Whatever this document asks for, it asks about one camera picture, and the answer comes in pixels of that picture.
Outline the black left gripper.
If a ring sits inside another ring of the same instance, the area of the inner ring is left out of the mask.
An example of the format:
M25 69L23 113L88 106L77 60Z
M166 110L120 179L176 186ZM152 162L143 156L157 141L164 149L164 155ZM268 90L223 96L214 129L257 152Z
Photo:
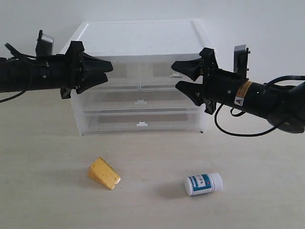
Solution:
M108 82L105 73L113 71L112 63L90 56L83 51L84 46L81 41L71 41L65 54L36 57L40 66L35 70L35 89L60 89L61 98L70 99L71 91L75 87L77 87L76 93L81 94L92 87ZM77 84L78 64L82 56L86 69L102 73L90 75Z

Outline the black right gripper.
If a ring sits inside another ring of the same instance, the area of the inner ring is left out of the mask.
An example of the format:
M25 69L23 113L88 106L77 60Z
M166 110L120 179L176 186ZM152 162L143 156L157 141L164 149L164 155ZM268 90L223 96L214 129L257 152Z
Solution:
M175 88L186 95L196 106L205 104L205 113L212 115L216 104L220 103L233 108L240 108L244 103L244 95L238 90L248 81L238 74L219 68L215 51L203 48L201 58L189 61L175 61L172 70L196 81L203 76L203 84L179 81Z

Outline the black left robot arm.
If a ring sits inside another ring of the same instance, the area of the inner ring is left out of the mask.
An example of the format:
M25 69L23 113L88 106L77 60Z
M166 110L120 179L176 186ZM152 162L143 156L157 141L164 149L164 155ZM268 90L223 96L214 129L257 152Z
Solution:
M9 43L5 45L12 58L0 60L0 91L16 92L59 89L62 99L106 83L112 63L85 53L81 41L71 41L65 54L36 56L30 59Z

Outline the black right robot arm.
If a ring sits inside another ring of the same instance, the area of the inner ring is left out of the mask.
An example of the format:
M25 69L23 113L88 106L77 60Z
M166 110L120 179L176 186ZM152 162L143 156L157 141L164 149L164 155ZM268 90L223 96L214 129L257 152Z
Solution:
M179 81L176 89L185 94L196 106L205 105L205 113L214 115L217 121L221 107L240 110L265 119L272 128L260 133L268 134L275 129L301 134L305 131L305 77L285 75L260 84L250 81L248 71L249 48L246 45L234 48L233 72L218 67L214 49L203 48L200 58L176 61L171 68L192 82Z

